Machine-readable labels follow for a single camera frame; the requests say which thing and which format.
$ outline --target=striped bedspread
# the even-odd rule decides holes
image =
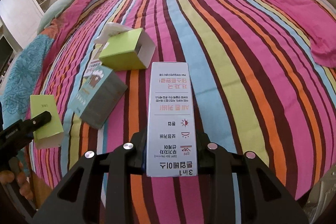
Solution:
[[[29,147],[32,169],[51,187],[87,150],[113,151],[147,124],[150,68],[117,73],[129,89],[100,130],[68,109],[110,21],[144,27],[157,45],[152,61],[188,62],[196,130],[228,151],[255,151],[295,198],[336,162],[336,74],[314,61],[326,61],[319,45],[336,28],[325,0],[100,2],[51,47],[34,90],[55,95],[66,135],[61,148]],[[204,223],[208,215],[207,176],[132,176],[131,185],[138,223]]]

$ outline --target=teal box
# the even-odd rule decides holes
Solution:
[[[100,129],[127,90],[113,70],[98,66],[69,105],[84,122]]]

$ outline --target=blue floral fabric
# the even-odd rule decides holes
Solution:
[[[3,128],[19,119],[24,120],[36,82],[42,70],[42,62],[54,39],[38,35],[20,54],[8,76],[1,98]]]

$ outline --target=sun icon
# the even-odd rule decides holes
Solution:
[[[188,120],[186,119],[182,120],[182,125],[186,127],[188,125]]]

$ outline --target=cartoon illustration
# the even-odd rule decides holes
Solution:
[[[95,86],[97,85],[97,83],[100,81],[100,79],[102,79],[104,77],[103,71],[102,70],[95,70],[92,75],[90,76],[89,79],[89,85],[92,88],[95,88]]]

